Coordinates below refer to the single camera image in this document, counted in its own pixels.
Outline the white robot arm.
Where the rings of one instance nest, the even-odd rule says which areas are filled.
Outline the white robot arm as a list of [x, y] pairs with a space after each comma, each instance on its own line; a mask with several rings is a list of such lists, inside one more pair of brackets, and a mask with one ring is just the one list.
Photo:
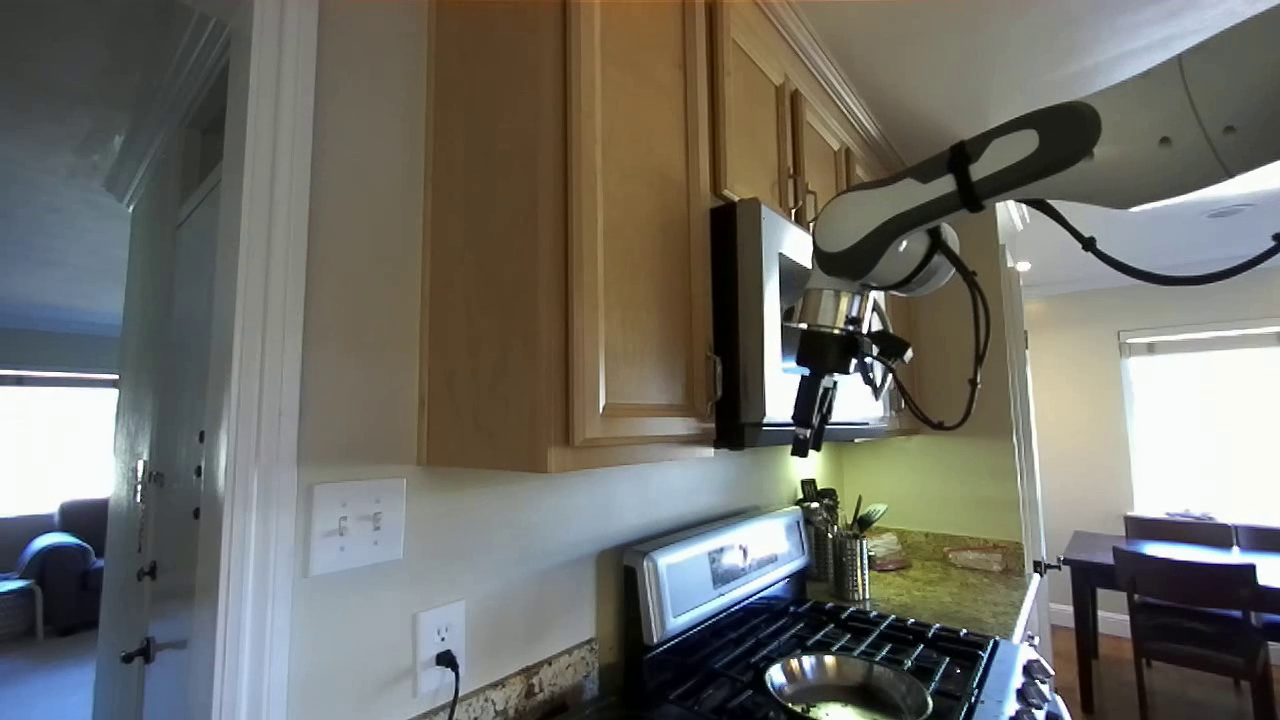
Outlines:
[[[1104, 252], [1060, 213], [1063, 199], [1163, 213], [1250, 196], [1250, 181], [1277, 170], [1277, 140], [1260, 134], [1260, 113], [1208, 113], [1203, 101], [1226, 103], [1228, 95], [1272, 82], [1272, 71], [1260, 69], [1277, 59], [1277, 45], [1264, 40], [1272, 19], [1277, 3], [1264, 3], [1125, 84], [1022, 113], [896, 175], [856, 185], [829, 199], [811, 223], [811, 278], [796, 316], [796, 365], [804, 376], [793, 403], [793, 452], [808, 455], [826, 445], [836, 379], [850, 371], [874, 391], [896, 389], [908, 415], [931, 432], [956, 432], [974, 421], [991, 343], [991, 307], [981, 281], [960, 260], [960, 236], [953, 228], [953, 218], [960, 213], [1016, 199], [1069, 232], [1098, 263], [1163, 288], [1226, 283], [1277, 260], [1280, 236], [1226, 267], [1185, 278], [1155, 274]], [[1182, 121], [1199, 134], [1199, 140], [1190, 140], [1175, 138], [1175, 113], [1169, 103], [1143, 107], [1137, 90], [1211, 49], [1257, 55], [1260, 63], [1246, 63], [1226, 90], [1182, 90]], [[974, 361], [963, 407], [953, 421], [942, 421], [929, 415], [901, 379], [913, 343], [868, 323], [868, 298], [924, 298], [953, 278], [960, 278], [967, 292]]]

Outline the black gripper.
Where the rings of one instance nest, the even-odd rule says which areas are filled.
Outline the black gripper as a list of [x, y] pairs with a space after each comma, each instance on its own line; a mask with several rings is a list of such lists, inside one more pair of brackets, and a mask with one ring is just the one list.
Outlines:
[[793, 399], [793, 455], [826, 447], [833, 403], [839, 391], [836, 376], [862, 376], [868, 389], [884, 389], [893, 369], [913, 356], [913, 343], [896, 332], [804, 332], [796, 361], [817, 371], [799, 376]]

